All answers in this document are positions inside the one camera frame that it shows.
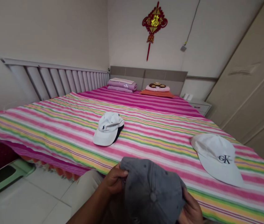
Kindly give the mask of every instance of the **floor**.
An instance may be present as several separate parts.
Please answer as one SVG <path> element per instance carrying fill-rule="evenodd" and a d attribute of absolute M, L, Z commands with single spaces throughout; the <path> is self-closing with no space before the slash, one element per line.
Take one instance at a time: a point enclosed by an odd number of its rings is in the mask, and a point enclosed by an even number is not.
<path fill-rule="evenodd" d="M 75 183 L 37 168 L 0 193 L 0 223 L 65 224 Z"/>

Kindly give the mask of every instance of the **khaki pants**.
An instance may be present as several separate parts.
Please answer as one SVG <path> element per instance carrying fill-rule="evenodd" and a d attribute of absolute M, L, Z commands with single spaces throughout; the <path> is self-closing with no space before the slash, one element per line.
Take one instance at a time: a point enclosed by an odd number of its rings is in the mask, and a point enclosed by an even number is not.
<path fill-rule="evenodd" d="M 80 177 L 73 191 L 72 216 L 91 197 L 102 180 L 103 177 L 95 170 L 87 171 Z M 129 223 L 124 209 L 123 194 L 112 197 L 101 223 Z"/>

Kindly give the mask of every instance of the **hand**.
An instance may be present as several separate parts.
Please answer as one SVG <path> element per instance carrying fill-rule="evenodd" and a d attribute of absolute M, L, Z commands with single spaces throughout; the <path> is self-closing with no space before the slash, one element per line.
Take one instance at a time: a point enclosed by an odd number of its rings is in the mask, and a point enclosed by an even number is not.
<path fill-rule="evenodd" d="M 103 186 L 110 194 L 117 194 L 122 191 L 122 182 L 120 177 L 126 177 L 128 171 L 120 169 L 120 163 L 113 167 L 102 181 Z"/>
<path fill-rule="evenodd" d="M 198 202 L 190 195 L 186 188 L 183 188 L 183 196 L 186 204 L 179 215 L 178 222 L 180 224 L 202 224 L 202 211 Z"/>

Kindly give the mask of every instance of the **cap brim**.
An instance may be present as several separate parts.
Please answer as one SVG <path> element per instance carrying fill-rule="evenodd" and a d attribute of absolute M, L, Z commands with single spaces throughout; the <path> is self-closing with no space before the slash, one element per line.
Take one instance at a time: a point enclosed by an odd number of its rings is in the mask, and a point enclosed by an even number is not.
<path fill-rule="evenodd" d="M 111 145 L 117 135 L 118 128 L 113 132 L 103 133 L 100 132 L 98 129 L 95 131 L 95 135 L 93 138 L 93 143 L 100 146 L 109 146 Z"/>
<path fill-rule="evenodd" d="M 203 168 L 212 177 L 236 187 L 244 186 L 242 175 L 234 162 L 230 165 L 222 165 L 217 160 L 210 157 L 206 158 L 199 153 L 198 157 Z"/>

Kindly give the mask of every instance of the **embroidered logo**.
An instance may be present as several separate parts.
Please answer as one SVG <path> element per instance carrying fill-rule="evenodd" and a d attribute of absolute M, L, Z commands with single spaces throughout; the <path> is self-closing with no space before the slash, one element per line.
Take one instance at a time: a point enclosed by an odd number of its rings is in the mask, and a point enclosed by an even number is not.
<path fill-rule="evenodd" d="M 229 161 L 232 161 L 232 160 L 229 159 L 229 157 L 230 157 L 230 156 L 224 155 L 224 156 L 219 156 L 218 158 L 219 158 L 219 160 L 223 161 L 224 163 L 227 162 L 228 164 L 230 164 Z"/>

